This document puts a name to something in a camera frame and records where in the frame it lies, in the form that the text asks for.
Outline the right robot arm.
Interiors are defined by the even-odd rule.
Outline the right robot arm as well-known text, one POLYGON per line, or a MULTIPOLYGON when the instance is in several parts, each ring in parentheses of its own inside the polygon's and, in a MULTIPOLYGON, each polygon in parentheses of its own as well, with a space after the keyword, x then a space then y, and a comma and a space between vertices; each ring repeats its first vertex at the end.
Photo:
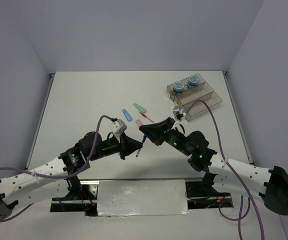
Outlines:
POLYGON ((184 135, 174 127, 175 120, 142 125, 139 130, 157 146, 167 143, 189 157, 189 165, 204 172, 201 190, 207 196, 231 193, 253 198, 270 211, 288 215, 288 174, 279 166, 264 168, 231 158, 223 158, 208 147, 201 131, 184 135))

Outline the red pen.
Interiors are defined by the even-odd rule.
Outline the red pen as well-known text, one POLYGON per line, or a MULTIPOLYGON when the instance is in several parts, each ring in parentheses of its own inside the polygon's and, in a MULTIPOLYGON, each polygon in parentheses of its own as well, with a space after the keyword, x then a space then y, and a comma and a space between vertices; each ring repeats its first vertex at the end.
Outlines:
POLYGON ((141 115, 141 116, 143 116, 145 119, 147 119, 148 121, 150 121, 151 123, 155 123, 152 119, 150 119, 146 114, 144 114, 144 113, 142 113, 142 112, 139 112, 139 114, 141 115))

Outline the blue round jar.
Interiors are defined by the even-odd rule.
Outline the blue round jar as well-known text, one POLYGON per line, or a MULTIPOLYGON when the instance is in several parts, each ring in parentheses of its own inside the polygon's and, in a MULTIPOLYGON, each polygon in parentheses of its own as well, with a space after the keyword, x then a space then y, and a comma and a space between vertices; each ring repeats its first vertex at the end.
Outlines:
POLYGON ((197 75, 190 75, 187 80, 187 88, 195 88, 199 84, 200 78, 197 75))
POLYGON ((173 83, 173 92, 177 95, 185 90, 185 84, 182 81, 176 81, 173 83))

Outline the blue pen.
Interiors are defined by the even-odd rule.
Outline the blue pen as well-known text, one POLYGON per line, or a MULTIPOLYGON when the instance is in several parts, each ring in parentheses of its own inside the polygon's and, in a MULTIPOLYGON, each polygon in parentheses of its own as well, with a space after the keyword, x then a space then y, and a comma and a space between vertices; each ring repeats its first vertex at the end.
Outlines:
POLYGON ((141 150, 142 150, 142 148, 144 146, 144 143, 145 143, 146 139, 147 139, 147 136, 143 135, 143 138, 142 138, 142 141, 141 141, 142 147, 137 150, 136 155, 135 155, 136 158, 138 158, 138 156, 140 155, 140 152, 141 152, 141 150))

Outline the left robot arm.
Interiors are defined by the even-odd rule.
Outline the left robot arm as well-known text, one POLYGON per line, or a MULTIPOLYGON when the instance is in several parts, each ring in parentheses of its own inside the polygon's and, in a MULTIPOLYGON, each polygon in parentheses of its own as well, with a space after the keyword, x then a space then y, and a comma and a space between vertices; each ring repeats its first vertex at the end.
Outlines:
POLYGON ((123 160, 142 147, 125 133, 102 140, 99 133, 89 132, 48 163, 32 170, 12 168, 16 175, 0 178, 0 223, 11 220, 13 211, 47 198, 61 194, 72 200, 79 198, 84 190, 78 174, 89 169, 91 161, 113 154, 123 160))

